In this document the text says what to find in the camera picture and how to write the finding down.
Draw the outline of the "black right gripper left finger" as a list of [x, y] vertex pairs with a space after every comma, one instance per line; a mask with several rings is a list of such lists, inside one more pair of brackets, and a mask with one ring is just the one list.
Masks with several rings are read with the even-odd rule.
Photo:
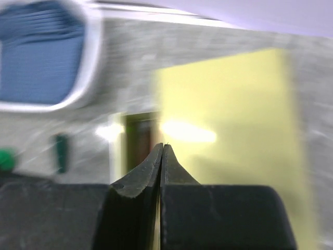
[[146, 249], [162, 151], [110, 185], [1, 176], [1, 249]]

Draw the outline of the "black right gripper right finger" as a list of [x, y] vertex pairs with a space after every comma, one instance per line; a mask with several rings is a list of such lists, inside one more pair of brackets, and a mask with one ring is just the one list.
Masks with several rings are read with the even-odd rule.
[[265, 185], [200, 184], [163, 148], [162, 249], [296, 249], [278, 193]]

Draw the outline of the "green long screwdriver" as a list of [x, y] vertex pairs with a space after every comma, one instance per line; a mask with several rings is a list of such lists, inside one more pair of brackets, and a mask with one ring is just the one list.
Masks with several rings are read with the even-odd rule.
[[59, 133], [54, 136], [55, 151], [57, 158], [57, 172], [59, 174], [66, 173], [68, 170], [68, 152], [69, 142], [66, 134]]

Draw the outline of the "yellow-green metal tool cabinet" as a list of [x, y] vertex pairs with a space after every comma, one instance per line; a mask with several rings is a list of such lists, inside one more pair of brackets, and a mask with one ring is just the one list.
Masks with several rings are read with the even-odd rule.
[[169, 143], [203, 184], [266, 184], [281, 196], [299, 249], [318, 249], [308, 165], [286, 53], [280, 49], [152, 74], [153, 141]]

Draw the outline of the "green cloth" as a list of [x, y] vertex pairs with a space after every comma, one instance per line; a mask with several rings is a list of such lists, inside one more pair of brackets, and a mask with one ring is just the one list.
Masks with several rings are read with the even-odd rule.
[[1, 148], [0, 168], [1, 172], [11, 172], [16, 166], [16, 153], [11, 148]]

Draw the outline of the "white plastic laundry basket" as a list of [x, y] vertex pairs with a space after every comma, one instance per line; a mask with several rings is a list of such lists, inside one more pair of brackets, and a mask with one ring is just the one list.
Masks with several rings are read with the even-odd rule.
[[48, 113], [61, 109], [76, 109], [92, 101], [97, 92], [97, 80], [106, 61], [104, 17], [93, 1], [60, 1], [66, 10], [85, 23], [85, 39], [80, 67], [69, 95], [56, 105], [1, 102], [6, 113]]

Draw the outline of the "blue checked shirt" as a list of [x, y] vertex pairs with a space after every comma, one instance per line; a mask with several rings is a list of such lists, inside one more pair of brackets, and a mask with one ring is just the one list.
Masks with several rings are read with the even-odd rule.
[[1, 11], [1, 100], [54, 105], [74, 86], [85, 24], [58, 1]]

